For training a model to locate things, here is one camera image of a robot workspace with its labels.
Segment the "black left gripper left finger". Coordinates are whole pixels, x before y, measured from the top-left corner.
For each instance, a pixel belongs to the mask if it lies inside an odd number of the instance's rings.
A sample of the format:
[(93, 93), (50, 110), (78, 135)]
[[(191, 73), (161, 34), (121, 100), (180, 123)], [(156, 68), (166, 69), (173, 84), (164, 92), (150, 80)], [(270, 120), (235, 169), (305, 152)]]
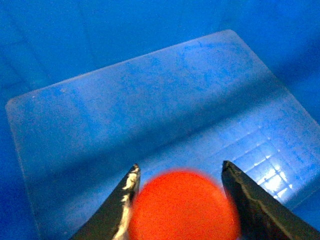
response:
[(141, 169), (134, 164), (72, 240), (126, 240), (133, 200), (139, 192)]

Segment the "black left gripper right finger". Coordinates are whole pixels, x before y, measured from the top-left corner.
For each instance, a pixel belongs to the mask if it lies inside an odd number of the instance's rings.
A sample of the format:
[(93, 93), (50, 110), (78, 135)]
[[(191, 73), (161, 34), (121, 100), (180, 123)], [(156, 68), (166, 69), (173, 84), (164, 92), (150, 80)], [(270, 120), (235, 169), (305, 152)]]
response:
[(274, 199), (231, 161), (221, 180), (239, 214), (244, 240), (318, 240), (320, 232)]

